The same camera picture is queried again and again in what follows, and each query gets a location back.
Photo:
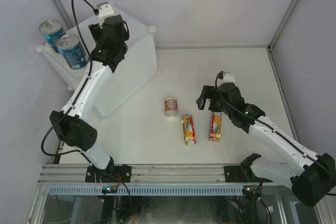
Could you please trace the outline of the dark blue tall can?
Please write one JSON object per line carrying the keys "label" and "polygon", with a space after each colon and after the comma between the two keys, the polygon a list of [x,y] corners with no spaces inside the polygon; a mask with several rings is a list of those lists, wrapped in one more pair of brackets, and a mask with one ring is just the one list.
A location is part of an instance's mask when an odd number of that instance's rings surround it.
{"label": "dark blue tall can", "polygon": [[88,64],[88,56],[77,35],[62,36],[56,46],[71,69],[82,69]]}

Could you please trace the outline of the light blue labelled can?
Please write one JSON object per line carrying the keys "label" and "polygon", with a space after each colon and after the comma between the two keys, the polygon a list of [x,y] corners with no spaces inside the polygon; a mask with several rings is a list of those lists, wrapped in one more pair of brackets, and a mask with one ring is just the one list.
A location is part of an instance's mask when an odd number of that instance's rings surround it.
{"label": "light blue labelled can", "polygon": [[61,22],[56,19],[44,21],[40,24],[39,31],[43,34],[46,42],[54,52],[59,53],[57,40],[66,34]]}

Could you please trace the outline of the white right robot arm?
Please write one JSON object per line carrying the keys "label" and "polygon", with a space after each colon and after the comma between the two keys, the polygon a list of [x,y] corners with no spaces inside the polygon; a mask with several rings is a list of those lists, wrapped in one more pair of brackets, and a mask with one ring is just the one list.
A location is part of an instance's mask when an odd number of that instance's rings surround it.
{"label": "white right robot arm", "polygon": [[241,163],[242,178],[252,182],[257,177],[271,180],[292,190],[306,206],[314,207],[335,187],[335,160],[306,148],[288,136],[258,106],[246,103],[232,82],[203,86],[196,103],[203,110],[223,112],[234,126],[262,140],[285,163],[273,163],[259,154],[251,154]]}

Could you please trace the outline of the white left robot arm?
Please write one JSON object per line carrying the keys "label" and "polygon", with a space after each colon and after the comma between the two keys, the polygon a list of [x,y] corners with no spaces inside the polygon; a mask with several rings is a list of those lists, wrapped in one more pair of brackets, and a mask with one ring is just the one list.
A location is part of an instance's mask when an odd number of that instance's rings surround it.
{"label": "white left robot arm", "polygon": [[81,153],[97,169],[98,178],[109,182],[115,176],[114,160],[98,144],[98,132],[88,123],[88,116],[99,91],[127,53],[129,29],[121,15],[106,17],[89,29],[96,40],[90,67],[69,102],[49,118],[57,137]]}

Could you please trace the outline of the right red sardine tin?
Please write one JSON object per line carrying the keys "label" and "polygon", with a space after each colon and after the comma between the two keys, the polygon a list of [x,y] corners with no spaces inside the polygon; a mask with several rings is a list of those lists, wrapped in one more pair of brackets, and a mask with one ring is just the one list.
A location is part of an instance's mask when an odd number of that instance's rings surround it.
{"label": "right red sardine tin", "polygon": [[221,137],[222,114],[220,112],[213,112],[211,116],[211,123],[209,127],[209,140],[212,142],[219,142]]}

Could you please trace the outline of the red sardine tin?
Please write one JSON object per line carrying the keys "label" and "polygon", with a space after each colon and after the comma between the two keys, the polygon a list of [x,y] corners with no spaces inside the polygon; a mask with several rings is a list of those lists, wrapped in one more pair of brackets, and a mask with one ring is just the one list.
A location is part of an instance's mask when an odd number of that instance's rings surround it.
{"label": "red sardine tin", "polygon": [[213,112],[211,116],[211,123],[209,127],[209,140],[212,142],[219,142],[221,137],[222,114],[220,112]]}
{"label": "red sardine tin", "polygon": [[182,115],[182,127],[183,127],[185,145],[196,144],[194,120],[191,114]]}

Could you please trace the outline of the left red sardine tin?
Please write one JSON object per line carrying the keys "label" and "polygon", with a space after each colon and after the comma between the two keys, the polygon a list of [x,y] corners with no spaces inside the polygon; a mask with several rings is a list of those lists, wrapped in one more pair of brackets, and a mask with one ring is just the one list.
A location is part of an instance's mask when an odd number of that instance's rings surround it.
{"label": "left red sardine tin", "polygon": [[182,127],[183,127],[185,145],[196,144],[194,120],[191,114],[182,115]]}

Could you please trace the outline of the pink portrait labelled can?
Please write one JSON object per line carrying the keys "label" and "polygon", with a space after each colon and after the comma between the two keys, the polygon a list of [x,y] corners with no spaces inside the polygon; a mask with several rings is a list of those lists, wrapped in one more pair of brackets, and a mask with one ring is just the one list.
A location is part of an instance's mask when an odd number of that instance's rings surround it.
{"label": "pink portrait labelled can", "polygon": [[164,100],[164,113],[166,116],[176,116],[178,114],[178,103],[175,98]]}

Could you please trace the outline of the white plastic cube cabinet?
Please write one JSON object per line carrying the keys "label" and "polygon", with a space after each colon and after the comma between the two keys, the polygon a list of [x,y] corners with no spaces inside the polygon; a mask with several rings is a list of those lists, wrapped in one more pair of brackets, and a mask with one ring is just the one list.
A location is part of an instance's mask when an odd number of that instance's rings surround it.
{"label": "white plastic cube cabinet", "polygon": [[[117,7],[112,7],[116,15],[127,22],[130,38],[126,41],[128,51],[118,64],[115,73],[100,90],[94,107],[102,118],[108,117],[131,95],[146,84],[158,70],[153,33],[155,26],[146,26]],[[90,51],[96,45],[88,26],[98,23],[98,16],[92,15],[79,23],[80,31]],[[75,91],[88,66],[80,70],[71,69],[63,56],[45,44],[43,54],[63,78],[69,90]]]}

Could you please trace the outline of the right controller circuit board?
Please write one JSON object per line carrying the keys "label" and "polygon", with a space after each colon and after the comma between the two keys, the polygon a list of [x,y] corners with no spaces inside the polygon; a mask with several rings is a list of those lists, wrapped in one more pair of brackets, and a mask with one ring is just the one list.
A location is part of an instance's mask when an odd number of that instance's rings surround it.
{"label": "right controller circuit board", "polygon": [[259,189],[259,185],[246,185],[243,187],[244,195],[252,195]]}

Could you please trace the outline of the controller circuit board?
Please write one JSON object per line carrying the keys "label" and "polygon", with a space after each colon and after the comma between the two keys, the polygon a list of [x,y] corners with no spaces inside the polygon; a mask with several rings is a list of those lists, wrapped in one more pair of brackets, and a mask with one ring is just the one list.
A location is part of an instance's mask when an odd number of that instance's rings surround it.
{"label": "controller circuit board", "polygon": [[243,187],[244,195],[252,195],[259,189],[259,185],[246,185]]}
{"label": "controller circuit board", "polygon": [[104,186],[102,188],[102,193],[103,194],[115,194],[118,191],[117,186]]}

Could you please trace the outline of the left controller circuit board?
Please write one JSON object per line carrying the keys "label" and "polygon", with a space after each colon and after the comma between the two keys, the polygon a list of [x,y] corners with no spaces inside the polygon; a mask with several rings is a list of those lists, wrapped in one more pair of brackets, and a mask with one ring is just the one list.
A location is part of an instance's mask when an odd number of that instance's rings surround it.
{"label": "left controller circuit board", "polygon": [[104,186],[102,188],[102,193],[103,194],[115,194],[118,191],[117,186]]}

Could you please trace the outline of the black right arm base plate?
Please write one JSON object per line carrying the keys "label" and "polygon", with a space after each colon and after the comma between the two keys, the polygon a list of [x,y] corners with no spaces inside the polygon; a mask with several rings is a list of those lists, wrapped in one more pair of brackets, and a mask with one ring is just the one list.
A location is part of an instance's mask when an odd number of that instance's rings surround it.
{"label": "black right arm base plate", "polygon": [[227,183],[247,183],[253,181],[250,168],[240,165],[224,166],[225,182]]}

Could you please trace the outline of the aluminium frame rail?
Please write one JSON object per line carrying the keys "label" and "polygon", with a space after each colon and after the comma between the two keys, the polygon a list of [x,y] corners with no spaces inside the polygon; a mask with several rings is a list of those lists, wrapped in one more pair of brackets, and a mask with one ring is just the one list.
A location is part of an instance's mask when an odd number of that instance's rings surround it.
{"label": "aluminium frame rail", "polygon": [[[85,182],[85,164],[44,165],[39,175],[39,184],[77,185]],[[253,177],[252,182],[225,182],[226,164],[135,164],[132,167],[130,185],[180,185],[180,184],[257,184],[260,179]]]}

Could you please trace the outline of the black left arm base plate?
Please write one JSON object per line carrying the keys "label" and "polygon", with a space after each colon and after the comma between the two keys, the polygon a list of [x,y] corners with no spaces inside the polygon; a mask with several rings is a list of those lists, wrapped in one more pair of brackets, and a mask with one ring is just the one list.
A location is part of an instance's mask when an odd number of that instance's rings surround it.
{"label": "black left arm base plate", "polygon": [[114,166],[113,171],[108,169],[100,170],[93,165],[88,166],[85,182],[94,183],[129,183],[131,180],[132,167],[129,165]]}

